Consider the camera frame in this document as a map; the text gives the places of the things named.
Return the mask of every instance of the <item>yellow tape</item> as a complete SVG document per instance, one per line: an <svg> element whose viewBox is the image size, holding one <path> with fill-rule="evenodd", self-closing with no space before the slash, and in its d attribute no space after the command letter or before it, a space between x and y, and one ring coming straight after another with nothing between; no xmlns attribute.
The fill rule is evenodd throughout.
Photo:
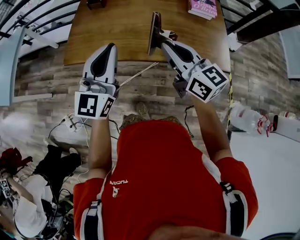
<svg viewBox="0 0 300 240"><path fill-rule="evenodd" d="M228 95L229 95L229 106L233 103L233 82L232 82L232 79L233 79L233 76L230 73L229 74L229 84L230 84L230 87L229 87L229 92L228 92ZM228 110L228 121L227 121L226 132L228 131L229 125L230 125L230 108Z"/></svg>

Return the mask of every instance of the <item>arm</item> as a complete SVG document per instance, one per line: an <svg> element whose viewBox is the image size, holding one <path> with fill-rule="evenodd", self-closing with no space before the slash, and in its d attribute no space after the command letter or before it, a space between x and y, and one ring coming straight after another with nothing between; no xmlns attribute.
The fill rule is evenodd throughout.
<svg viewBox="0 0 300 240"><path fill-rule="evenodd" d="M105 178L112 168L109 120L93 120L90 137L89 179Z"/></svg>
<svg viewBox="0 0 300 240"><path fill-rule="evenodd" d="M5 214L0 211L0 228L4 231L13 234L14 236L18 236L19 233L15 228L14 222L8 218Z"/></svg>
<svg viewBox="0 0 300 240"><path fill-rule="evenodd" d="M19 194L19 196L22 196L26 198L29 202L34 203L33 196L30 192L26 190L26 188L17 183L12 177L7 178L7 181L9 182L11 187Z"/></svg>
<svg viewBox="0 0 300 240"><path fill-rule="evenodd" d="M232 157L227 134L212 104L204 103L194 96L192 96L192 101L210 159L216 163L222 158Z"/></svg>

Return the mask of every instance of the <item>white floor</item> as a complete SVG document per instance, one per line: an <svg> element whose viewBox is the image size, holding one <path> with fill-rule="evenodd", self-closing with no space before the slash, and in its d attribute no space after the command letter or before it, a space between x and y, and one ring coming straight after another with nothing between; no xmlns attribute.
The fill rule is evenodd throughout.
<svg viewBox="0 0 300 240"><path fill-rule="evenodd" d="M243 238L258 240L300 228L300 143L275 133L269 138L233 133L234 157L246 164L259 210Z"/></svg>

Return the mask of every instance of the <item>white shirt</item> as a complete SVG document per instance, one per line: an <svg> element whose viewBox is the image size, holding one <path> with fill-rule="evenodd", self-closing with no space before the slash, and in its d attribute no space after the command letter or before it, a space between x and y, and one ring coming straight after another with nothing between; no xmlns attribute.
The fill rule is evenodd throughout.
<svg viewBox="0 0 300 240"><path fill-rule="evenodd" d="M52 191L47 181L41 175L30 176L25 187L33 196L33 202L20 197L15 209L15 224L18 231L27 238L37 236L45 227L47 217L43 209L42 199L52 202Z"/></svg>

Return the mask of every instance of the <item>hand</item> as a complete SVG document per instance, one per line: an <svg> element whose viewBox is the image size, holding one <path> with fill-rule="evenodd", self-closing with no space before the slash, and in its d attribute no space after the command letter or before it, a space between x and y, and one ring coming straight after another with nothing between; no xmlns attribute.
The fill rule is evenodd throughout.
<svg viewBox="0 0 300 240"><path fill-rule="evenodd" d="M11 175L10 175L8 172L3 172L3 173L1 174L1 178L3 178L3 179L8 179L8 178L11 178Z"/></svg>

